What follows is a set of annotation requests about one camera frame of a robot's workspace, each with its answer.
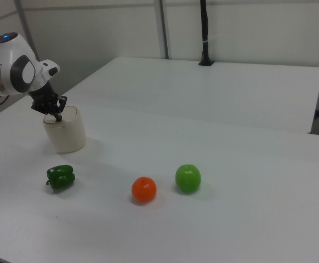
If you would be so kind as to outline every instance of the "green apple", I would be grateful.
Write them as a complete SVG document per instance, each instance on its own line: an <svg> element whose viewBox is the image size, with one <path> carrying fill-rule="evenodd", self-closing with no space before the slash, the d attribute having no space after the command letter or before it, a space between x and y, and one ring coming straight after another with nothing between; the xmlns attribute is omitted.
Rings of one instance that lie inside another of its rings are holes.
<svg viewBox="0 0 319 263"><path fill-rule="evenodd" d="M175 182L184 193L194 192L200 186L201 175L196 166L184 164L176 171Z"/></svg>

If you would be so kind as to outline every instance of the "white cup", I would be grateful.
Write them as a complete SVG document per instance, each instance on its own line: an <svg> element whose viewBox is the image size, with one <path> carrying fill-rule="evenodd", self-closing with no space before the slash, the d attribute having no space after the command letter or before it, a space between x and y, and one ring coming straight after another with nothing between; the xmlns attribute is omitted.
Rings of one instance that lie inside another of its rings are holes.
<svg viewBox="0 0 319 263"><path fill-rule="evenodd" d="M52 115L46 115L43 125L57 153L74 152L86 143L81 114L76 107L65 107L62 121L56 122Z"/></svg>

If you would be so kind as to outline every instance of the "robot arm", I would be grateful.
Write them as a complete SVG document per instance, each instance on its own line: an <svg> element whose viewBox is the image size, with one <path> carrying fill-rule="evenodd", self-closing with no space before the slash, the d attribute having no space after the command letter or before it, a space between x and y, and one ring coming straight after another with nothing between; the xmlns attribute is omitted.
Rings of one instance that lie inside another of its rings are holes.
<svg viewBox="0 0 319 263"><path fill-rule="evenodd" d="M59 71L51 60L39 62L20 34L0 36L0 97L28 92L32 109L61 121L67 97L56 94L48 82Z"/></svg>

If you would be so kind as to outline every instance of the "black pole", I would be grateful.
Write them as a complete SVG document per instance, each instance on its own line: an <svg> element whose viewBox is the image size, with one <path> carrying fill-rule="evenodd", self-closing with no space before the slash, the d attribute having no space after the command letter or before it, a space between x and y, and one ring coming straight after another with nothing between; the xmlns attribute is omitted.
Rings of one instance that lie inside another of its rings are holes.
<svg viewBox="0 0 319 263"><path fill-rule="evenodd" d="M200 0L201 2L201 23L202 23L202 58L199 63L200 66L210 66L214 63L209 59L208 55L208 17L206 11L206 0Z"/></svg>

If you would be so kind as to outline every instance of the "orange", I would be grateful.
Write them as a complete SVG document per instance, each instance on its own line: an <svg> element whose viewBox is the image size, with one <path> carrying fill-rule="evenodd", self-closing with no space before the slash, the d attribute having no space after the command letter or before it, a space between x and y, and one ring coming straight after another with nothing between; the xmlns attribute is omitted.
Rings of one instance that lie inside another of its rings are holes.
<svg viewBox="0 0 319 263"><path fill-rule="evenodd" d="M154 199L157 192L155 181L148 177L140 177L132 186L132 194L139 202L148 202Z"/></svg>

